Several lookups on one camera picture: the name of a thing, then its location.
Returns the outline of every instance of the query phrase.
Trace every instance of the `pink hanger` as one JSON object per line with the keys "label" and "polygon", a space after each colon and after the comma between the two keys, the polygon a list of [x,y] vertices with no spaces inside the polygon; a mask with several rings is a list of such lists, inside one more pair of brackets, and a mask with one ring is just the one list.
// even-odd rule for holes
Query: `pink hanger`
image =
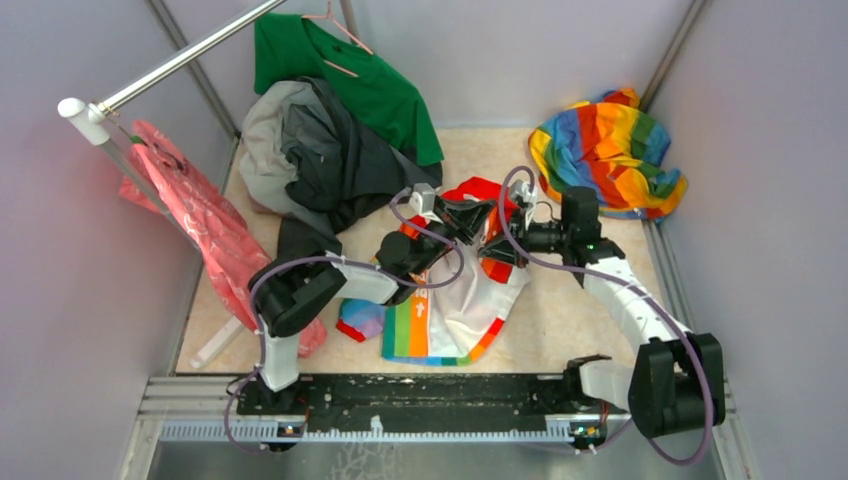
{"label": "pink hanger", "polygon": [[[350,33],[348,31],[348,29],[346,29],[344,27],[344,25],[339,23],[339,21],[336,19],[336,16],[333,14],[333,0],[327,0],[327,13],[326,14],[324,14],[324,15],[303,15],[301,18],[310,18],[310,19],[317,19],[317,20],[325,20],[325,19],[332,20],[333,24],[335,26],[337,26],[341,31],[343,31],[345,33],[345,35],[350,37],[350,39],[353,40],[354,43],[356,43],[357,45],[359,45],[360,48],[362,48],[363,50],[368,52],[369,55],[374,55],[373,50],[368,48],[368,46],[366,46],[364,43],[362,43],[361,40],[359,40],[352,33]],[[346,69],[342,66],[336,65],[335,63],[333,63],[329,60],[324,60],[324,63],[326,63],[327,65],[329,65],[329,66],[331,66],[331,67],[333,67],[337,70],[340,70],[340,71],[350,75],[351,77],[359,77],[359,75],[357,75],[356,73],[351,72],[350,70],[348,70],[348,69]]]}

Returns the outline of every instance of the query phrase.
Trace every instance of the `clothes rack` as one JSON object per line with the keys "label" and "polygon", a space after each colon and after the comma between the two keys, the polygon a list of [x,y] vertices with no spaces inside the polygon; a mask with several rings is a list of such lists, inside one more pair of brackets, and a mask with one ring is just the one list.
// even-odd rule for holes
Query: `clothes rack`
{"label": "clothes rack", "polygon": [[[272,11],[287,0],[267,0],[262,4],[247,9],[212,33],[200,38],[181,50],[177,51],[171,58],[142,75],[124,88],[118,90],[102,101],[84,102],[78,98],[69,97],[59,102],[59,115],[71,122],[71,124],[94,146],[100,147],[106,155],[115,163],[119,170],[124,173],[139,190],[156,205],[159,212],[165,216],[184,236],[192,242],[180,225],[171,215],[162,199],[156,192],[156,188],[147,181],[130,164],[126,154],[121,147],[112,139],[112,136],[103,126],[103,121],[109,115],[118,116],[121,107],[146,92],[162,80],[187,66],[210,49],[235,35],[248,25],[253,24],[259,17]],[[347,24],[348,30],[358,35],[353,18],[353,9],[350,0],[340,0],[342,7],[342,18]],[[218,354],[220,354],[241,333],[241,323],[236,317],[230,320],[192,357],[191,365],[195,368],[203,368],[208,365]]]}

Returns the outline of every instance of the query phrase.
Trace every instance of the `rainbow striped cloth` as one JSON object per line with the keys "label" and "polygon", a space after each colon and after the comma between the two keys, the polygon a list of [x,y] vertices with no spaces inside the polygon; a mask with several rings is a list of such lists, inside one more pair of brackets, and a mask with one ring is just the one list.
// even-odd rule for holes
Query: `rainbow striped cloth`
{"label": "rainbow striped cloth", "polygon": [[660,220],[671,213],[686,178],[660,169],[671,139],[638,107],[633,89],[609,91],[534,130],[528,145],[544,192],[561,202],[566,187],[592,187],[601,213],[610,217]]}

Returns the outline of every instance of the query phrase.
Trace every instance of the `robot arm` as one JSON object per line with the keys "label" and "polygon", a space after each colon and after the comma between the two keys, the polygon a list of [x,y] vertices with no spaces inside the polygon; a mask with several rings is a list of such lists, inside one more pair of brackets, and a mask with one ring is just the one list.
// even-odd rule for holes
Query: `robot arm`
{"label": "robot arm", "polygon": [[[421,184],[413,190],[410,205],[419,215],[431,220],[426,231],[451,242],[470,245],[477,239],[495,202],[451,202]],[[330,300],[356,298],[388,306],[400,304],[418,288],[416,277],[450,250],[449,244],[433,237],[420,234],[413,238],[396,231],[383,238],[375,255],[379,271],[375,266],[361,268],[365,264],[346,261],[317,243],[304,242],[279,256],[248,284],[251,290],[256,287],[254,304],[265,332],[260,341],[264,350],[261,375],[266,386],[278,392],[297,380],[300,332]],[[281,265],[303,259],[315,261],[267,275]]]}
{"label": "robot arm", "polygon": [[[564,265],[623,279],[626,285],[595,275],[573,272],[580,285],[606,307],[636,352],[636,364],[627,367],[602,355],[572,360],[564,373],[566,388],[582,403],[604,400],[629,411],[639,431],[648,438],[703,428],[704,402],[714,407],[714,424],[724,421],[724,382],[721,346],[710,334],[694,334],[675,319],[673,323],[695,347],[710,388],[702,398],[694,366],[676,332],[651,305],[659,305],[639,282],[624,252],[601,236],[599,204],[594,190],[566,191],[561,219],[531,220],[535,198],[513,184],[511,199],[522,208],[510,219],[510,233],[527,252],[555,253]],[[480,250],[482,256],[524,266],[527,259],[515,251],[503,234]]]}

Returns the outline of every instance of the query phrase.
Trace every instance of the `green t-shirt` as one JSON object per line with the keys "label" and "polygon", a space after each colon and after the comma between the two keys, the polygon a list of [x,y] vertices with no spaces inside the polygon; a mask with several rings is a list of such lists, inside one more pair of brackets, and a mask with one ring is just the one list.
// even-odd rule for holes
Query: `green t-shirt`
{"label": "green t-shirt", "polygon": [[[268,13],[254,24],[254,90],[298,76],[326,79],[362,123],[398,150],[416,150],[421,166],[444,159],[439,139],[418,89],[377,55],[330,35],[299,15]],[[329,60],[357,75],[327,65]]]}

